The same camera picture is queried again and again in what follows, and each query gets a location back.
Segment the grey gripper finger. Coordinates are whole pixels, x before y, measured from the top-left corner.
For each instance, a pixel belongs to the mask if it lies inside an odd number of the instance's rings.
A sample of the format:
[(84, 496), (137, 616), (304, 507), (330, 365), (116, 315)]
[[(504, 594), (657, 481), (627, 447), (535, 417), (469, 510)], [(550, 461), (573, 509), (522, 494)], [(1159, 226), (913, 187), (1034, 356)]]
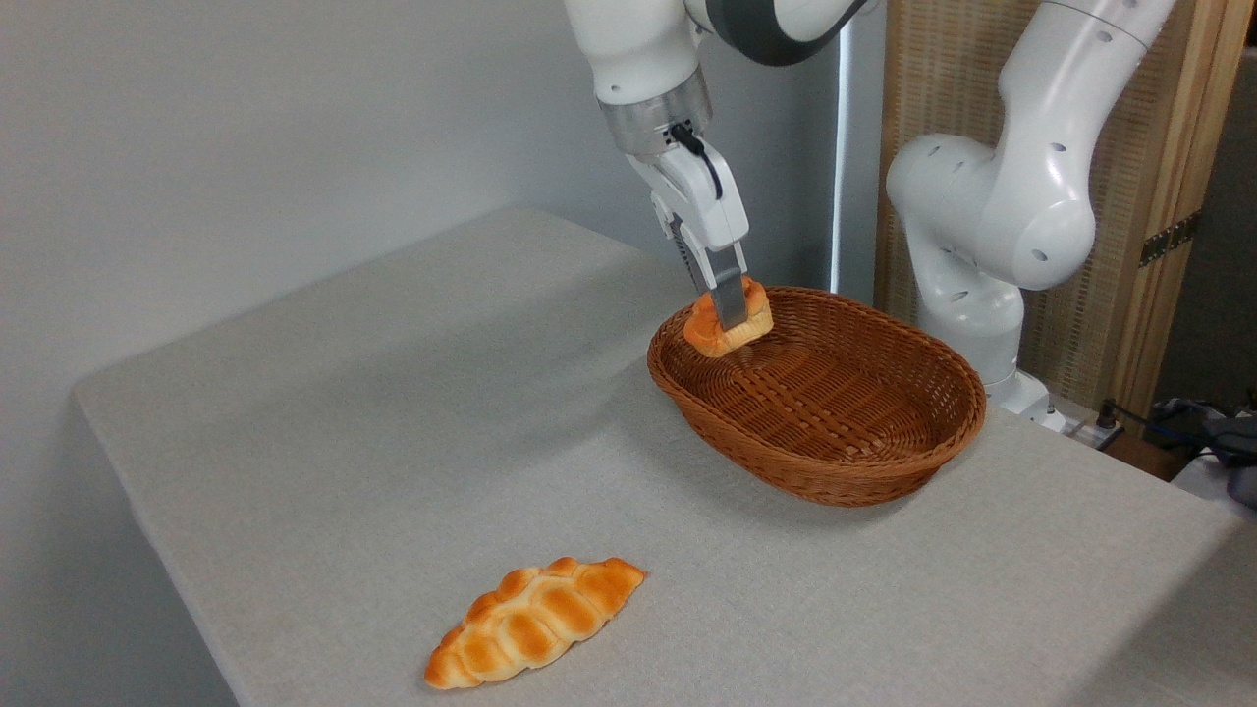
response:
[(703, 273), (701, 263), (691, 249), (690, 243), (685, 237), (683, 237), (683, 218), (678, 215), (678, 211), (675, 211), (667, 201), (664, 201), (664, 237), (666, 237), (669, 242), (672, 242), (672, 245), (680, 255), (680, 260), (683, 260), (683, 265), (685, 265), (688, 277), (690, 277), (694, 283), (696, 293), (708, 294), (711, 288), (709, 287), (708, 278)]
[(748, 304), (742, 291), (745, 259), (740, 242), (711, 249), (688, 228), (688, 273), (696, 291), (710, 294), (716, 318), (724, 331), (732, 331), (748, 320)]

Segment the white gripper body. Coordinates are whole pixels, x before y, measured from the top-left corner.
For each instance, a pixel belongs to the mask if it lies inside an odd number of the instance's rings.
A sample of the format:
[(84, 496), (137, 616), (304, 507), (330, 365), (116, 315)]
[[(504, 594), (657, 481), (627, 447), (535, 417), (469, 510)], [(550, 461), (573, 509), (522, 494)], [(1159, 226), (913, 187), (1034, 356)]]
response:
[(683, 143), (660, 155), (628, 155), (628, 165), (640, 174), (651, 191), (683, 218), (688, 228), (711, 249), (740, 242), (749, 231), (735, 176), (718, 148), (696, 138), (699, 153)]

